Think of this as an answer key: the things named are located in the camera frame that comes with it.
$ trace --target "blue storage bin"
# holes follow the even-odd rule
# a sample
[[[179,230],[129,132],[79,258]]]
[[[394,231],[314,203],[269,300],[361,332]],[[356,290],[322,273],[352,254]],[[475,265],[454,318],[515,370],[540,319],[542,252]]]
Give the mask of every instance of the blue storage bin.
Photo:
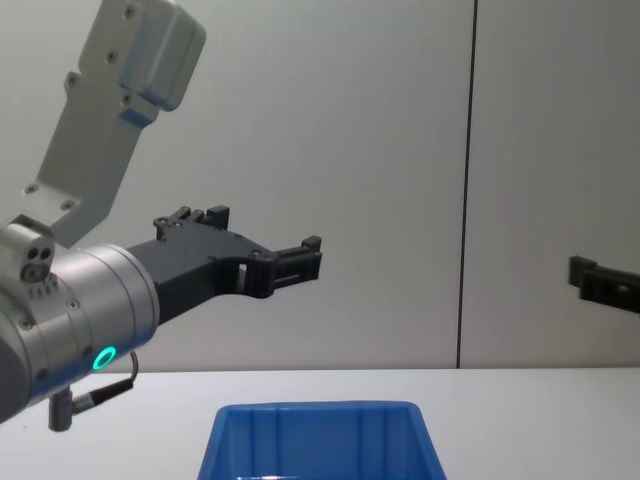
[[[420,409],[405,402],[221,409],[199,480],[444,480]]]

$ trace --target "cable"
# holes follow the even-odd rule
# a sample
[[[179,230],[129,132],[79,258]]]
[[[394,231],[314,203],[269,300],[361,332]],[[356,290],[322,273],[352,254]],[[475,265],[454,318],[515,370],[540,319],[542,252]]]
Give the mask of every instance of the cable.
[[[98,388],[89,393],[79,396],[73,401],[73,414],[78,415],[86,412],[98,405],[111,400],[118,395],[128,392],[133,388],[133,382],[138,378],[138,372],[140,371],[140,362],[136,352],[131,352],[132,371],[131,377],[121,380],[106,387]]]
[[[133,364],[131,381],[135,382],[136,378],[138,378],[138,372],[140,371],[140,362],[138,361],[138,354],[136,352],[131,352],[131,363]]]

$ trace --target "white table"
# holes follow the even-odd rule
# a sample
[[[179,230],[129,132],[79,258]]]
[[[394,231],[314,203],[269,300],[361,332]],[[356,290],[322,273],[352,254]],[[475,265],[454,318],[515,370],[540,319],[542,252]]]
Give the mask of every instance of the white table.
[[[640,369],[144,374],[68,433],[46,403],[1,425],[0,478],[195,479],[221,406],[347,399],[418,404],[450,479],[640,478]]]

